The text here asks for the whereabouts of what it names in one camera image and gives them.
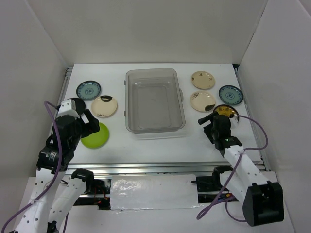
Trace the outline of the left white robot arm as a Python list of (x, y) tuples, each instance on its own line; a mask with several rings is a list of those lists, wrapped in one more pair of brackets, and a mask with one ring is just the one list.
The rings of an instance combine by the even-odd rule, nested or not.
[(84, 122), (80, 115), (64, 115), (53, 120), (52, 134), (38, 156), (32, 195), (28, 204), (18, 211), (23, 216), (13, 230), (15, 233), (59, 232), (79, 196), (95, 190), (93, 172), (79, 168), (73, 172), (61, 196), (55, 197), (80, 139), (100, 129), (99, 121), (88, 109), (83, 115), (88, 122)]

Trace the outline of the amber gold patterned plate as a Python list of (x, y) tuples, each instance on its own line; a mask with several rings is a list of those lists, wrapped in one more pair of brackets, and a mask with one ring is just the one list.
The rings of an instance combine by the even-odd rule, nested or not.
[(224, 115), (227, 116), (228, 118), (230, 117), (231, 114), (239, 115), (238, 111), (234, 107), (226, 104), (217, 105), (213, 109), (213, 112), (214, 113), (217, 112), (219, 115)]

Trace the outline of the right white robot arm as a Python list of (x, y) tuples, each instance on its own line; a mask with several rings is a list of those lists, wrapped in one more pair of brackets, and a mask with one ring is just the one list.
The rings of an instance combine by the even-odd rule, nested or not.
[(270, 181), (248, 157), (247, 151), (255, 148), (244, 148), (240, 140), (231, 134), (231, 125), (240, 118), (240, 115), (225, 116), (214, 112), (198, 120), (199, 125), (209, 122), (203, 131), (230, 166), (213, 171), (211, 183), (219, 193), (196, 218), (202, 219), (218, 203), (228, 204), (230, 198), (220, 199), (224, 190), (228, 190), (242, 204), (243, 222), (249, 226), (282, 222), (284, 200), (281, 185)]

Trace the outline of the cream floral plate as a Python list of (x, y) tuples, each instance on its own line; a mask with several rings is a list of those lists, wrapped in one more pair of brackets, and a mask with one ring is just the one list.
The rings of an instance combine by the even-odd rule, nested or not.
[(211, 89), (216, 81), (212, 74), (206, 71), (197, 71), (191, 76), (192, 84), (199, 89)]

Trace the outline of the blue patterned plate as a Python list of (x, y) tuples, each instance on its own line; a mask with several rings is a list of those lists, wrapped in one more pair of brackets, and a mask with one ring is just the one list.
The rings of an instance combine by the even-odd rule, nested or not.
[(76, 95), (84, 101), (91, 101), (97, 98), (101, 93), (101, 85), (96, 81), (85, 81), (76, 88)]
[(227, 105), (239, 105), (244, 99), (242, 91), (232, 85), (224, 85), (219, 89), (218, 95)]

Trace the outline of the lime green plate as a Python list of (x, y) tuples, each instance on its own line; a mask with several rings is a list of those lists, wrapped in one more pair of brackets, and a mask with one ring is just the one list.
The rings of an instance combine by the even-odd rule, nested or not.
[(103, 123), (99, 123), (100, 130), (81, 139), (81, 143), (90, 149), (96, 149), (103, 146), (109, 139), (109, 129)]

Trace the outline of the cream plate with black patch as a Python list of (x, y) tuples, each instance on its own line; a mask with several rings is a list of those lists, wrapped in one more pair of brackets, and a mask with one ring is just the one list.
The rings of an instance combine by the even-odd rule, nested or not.
[(91, 104), (92, 113), (100, 118), (107, 118), (113, 115), (118, 107), (117, 100), (109, 95), (97, 97)]

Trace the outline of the cream plate with black brushstroke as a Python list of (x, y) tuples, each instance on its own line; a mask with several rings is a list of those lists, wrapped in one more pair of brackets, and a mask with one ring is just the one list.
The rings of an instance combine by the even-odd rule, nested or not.
[(209, 92), (201, 90), (192, 93), (190, 104), (199, 112), (208, 112), (215, 107), (216, 100)]

